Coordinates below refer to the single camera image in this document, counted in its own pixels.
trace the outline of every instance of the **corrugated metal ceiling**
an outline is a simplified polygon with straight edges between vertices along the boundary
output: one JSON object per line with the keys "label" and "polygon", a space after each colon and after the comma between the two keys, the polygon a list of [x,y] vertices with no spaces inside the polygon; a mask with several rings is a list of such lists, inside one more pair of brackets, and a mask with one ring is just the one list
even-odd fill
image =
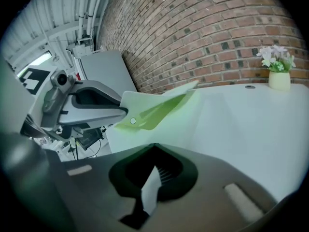
{"label": "corrugated metal ceiling", "polygon": [[[97,17],[103,16],[107,2],[100,1]],[[86,14],[89,3],[85,0]],[[1,53],[16,73],[46,51],[59,56],[54,62],[59,68],[73,67],[66,48],[77,42],[79,4],[80,0],[31,0],[16,16],[1,41]]]}

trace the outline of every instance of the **white pipe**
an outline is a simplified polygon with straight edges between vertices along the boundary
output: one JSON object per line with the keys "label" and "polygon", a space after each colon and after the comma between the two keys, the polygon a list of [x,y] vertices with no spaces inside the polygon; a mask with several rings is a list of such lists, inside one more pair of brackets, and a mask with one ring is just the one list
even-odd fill
{"label": "white pipe", "polygon": [[87,34],[89,35],[91,32],[91,19],[93,17],[93,12],[95,9],[97,0],[90,0],[89,10],[88,10],[88,23],[87,23]]}
{"label": "white pipe", "polygon": [[101,0],[97,0],[96,7],[95,7],[93,17],[92,17],[92,22],[91,22],[91,32],[90,32],[90,37],[91,37],[91,42],[92,42],[91,51],[93,51],[93,31],[94,31],[94,27],[95,27],[95,20],[96,20],[96,17],[97,17],[98,6],[100,5],[100,2],[101,2]]}
{"label": "white pipe", "polygon": [[79,1],[79,14],[78,14],[78,39],[83,37],[83,22],[84,22],[84,8],[85,8],[85,1]]}

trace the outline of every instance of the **white table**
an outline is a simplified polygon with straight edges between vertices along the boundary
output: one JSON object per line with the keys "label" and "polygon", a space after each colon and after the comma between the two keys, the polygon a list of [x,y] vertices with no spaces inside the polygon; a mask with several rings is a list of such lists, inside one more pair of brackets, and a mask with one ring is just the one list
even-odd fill
{"label": "white table", "polygon": [[[289,92],[264,84],[254,84],[255,89],[245,86],[197,89],[201,102],[192,122],[195,130],[192,125],[188,133],[183,125],[171,130],[163,120],[160,132],[177,137],[147,143],[165,143],[225,160],[280,201],[299,187],[309,165],[309,89],[298,84],[292,84]],[[176,127],[181,120],[174,119]],[[127,135],[114,128],[107,137],[113,153],[145,144],[144,137],[131,135],[125,140]]]}

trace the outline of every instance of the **flower pot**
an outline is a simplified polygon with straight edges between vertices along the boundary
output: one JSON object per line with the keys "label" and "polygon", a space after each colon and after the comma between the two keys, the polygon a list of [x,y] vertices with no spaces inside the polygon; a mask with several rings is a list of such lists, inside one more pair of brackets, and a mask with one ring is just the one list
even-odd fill
{"label": "flower pot", "polygon": [[290,73],[269,72],[268,84],[271,88],[289,91],[291,87]]}

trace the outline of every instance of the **potted plant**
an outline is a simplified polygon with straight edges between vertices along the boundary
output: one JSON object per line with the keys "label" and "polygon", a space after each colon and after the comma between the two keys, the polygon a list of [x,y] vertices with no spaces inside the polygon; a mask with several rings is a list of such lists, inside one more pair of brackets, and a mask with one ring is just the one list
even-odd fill
{"label": "potted plant", "polygon": [[256,54],[262,57],[262,64],[266,65],[269,72],[268,84],[271,88],[288,91],[291,87],[290,69],[295,67],[294,56],[290,56],[283,46],[273,45],[263,47]]}

